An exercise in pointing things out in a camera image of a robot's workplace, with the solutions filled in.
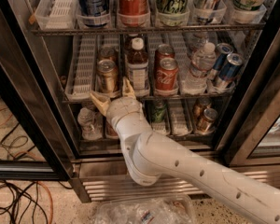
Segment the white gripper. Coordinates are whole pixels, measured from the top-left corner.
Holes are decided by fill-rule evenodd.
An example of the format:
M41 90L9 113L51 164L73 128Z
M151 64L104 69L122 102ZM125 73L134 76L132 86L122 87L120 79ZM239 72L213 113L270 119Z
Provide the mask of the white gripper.
M96 91L90 93L92 102L111 125L137 124L144 120L142 105L135 98L130 80L123 78L122 96L111 102L110 98Z

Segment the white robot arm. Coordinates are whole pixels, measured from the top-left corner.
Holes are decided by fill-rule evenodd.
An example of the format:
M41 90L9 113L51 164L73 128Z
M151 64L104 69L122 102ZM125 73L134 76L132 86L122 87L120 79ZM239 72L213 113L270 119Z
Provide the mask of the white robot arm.
M115 100L96 91L90 98L119 136L128 172L139 185L151 186L162 175L190 182L256 224L280 224L280 189L210 161L156 133L144 116L128 78Z

